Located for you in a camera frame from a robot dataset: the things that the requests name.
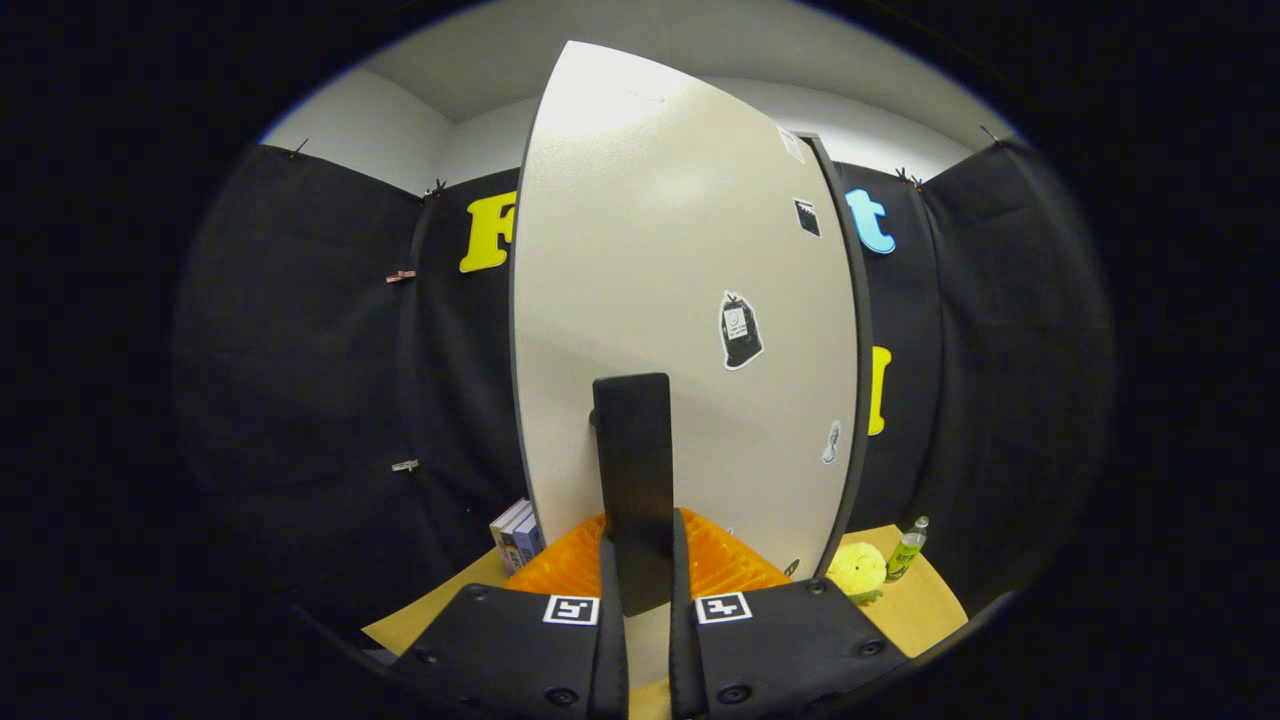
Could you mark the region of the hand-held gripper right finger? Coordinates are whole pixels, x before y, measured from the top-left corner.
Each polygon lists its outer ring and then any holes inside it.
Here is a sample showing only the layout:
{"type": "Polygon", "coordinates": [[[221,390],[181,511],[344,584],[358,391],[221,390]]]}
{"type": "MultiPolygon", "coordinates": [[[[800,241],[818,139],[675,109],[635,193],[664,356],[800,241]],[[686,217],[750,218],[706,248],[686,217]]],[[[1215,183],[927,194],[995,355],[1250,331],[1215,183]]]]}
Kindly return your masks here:
{"type": "Polygon", "coordinates": [[[673,717],[836,719],[908,675],[908,656],[831,579],[698,594],[698,532],[672,512],[673,717]]]}

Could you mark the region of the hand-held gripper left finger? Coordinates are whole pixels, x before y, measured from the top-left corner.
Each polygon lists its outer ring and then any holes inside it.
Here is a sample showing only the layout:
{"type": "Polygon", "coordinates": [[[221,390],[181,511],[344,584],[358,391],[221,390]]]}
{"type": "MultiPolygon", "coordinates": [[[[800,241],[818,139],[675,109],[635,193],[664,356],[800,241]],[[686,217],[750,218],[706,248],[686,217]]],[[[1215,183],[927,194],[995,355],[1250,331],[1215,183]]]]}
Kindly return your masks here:
{"type": "Polygon", "coordinates": [[[623,719],[625,621],[614,546],[595,516],[506,585],[471,582],[387,669],[447,719],[623,719]]]}

